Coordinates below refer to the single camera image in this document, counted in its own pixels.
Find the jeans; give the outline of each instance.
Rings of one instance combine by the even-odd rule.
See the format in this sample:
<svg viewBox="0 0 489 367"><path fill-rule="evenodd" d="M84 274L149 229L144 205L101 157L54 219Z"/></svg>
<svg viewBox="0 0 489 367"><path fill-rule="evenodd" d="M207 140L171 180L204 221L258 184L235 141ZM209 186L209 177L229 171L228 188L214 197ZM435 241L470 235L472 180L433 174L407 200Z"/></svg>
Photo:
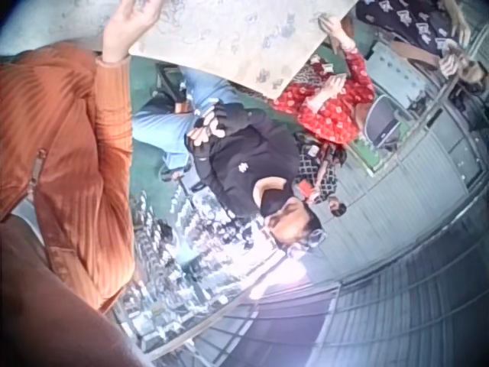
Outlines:
<svg viewBox="0 0 489 367"><path fill-rule="evenodd" d="M133 137L165 151L164 162L171 170L184 167L189 160L185 135L198 116L217 99L223 103L239 102L238 94L227 80L203 71L180 67L186 81L187 99L194 113L169 113L165 106L150 101L133 116Z"/></svg>

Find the map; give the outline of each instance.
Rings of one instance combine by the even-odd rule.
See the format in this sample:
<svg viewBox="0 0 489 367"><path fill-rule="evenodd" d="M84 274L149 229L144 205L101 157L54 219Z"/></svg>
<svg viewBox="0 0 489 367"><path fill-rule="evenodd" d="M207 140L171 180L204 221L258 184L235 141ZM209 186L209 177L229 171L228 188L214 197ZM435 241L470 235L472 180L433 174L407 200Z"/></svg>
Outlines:
<svg viewBox="0 0 489 367"><path fill-rule="evenodd" d="M343 18L356 2L167 0L160 20L131 54L204 70L276 98L324 40L319 15ZM117 4L118 0L24 2L0 34L0 54L94 37Z"/></svg>

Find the red floral shirt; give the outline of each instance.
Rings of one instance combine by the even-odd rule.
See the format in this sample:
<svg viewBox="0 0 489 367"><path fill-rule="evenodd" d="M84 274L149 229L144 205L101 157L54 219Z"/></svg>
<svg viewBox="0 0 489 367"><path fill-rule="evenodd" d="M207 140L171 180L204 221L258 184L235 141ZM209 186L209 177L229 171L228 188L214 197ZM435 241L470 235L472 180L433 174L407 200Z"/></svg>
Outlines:
<svg viewBox="0 0 489 367"><path fill-rule="evenodd" d="M364 58L356 48L345 52L345 55L350 70L345 88L336 98L328 99L317 113L308 107L306 101L307 97L319 91L320 86L316 83L293 81L279 98L270 101L274 109L296 114L299 123L317 138L340 145L358 137L358 126L351 109L358 103L374 101L374 85L365 69ZM306 66L312 67L323 83L333 75L330 66L318 55L311 57Z"/></svg>

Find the black hoodie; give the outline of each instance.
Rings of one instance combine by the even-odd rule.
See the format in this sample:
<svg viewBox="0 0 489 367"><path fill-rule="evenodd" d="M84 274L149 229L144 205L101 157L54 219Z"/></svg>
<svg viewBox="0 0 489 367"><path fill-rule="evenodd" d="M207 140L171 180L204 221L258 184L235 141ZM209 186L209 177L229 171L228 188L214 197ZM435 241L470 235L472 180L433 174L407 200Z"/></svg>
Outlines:
<svg viewBox="0 0 489 367"><path fill-rule="evenodd" d="M269 119L264 111L244 109L241 103L224 106L228 117L221 128L226 136L212 136L197 148L187 141L187 147L200 180L225 208L237 217L247 217L259 213L253 200L258 180L281 177L292 185L299 170L299 151L286 126Z"/></svg>

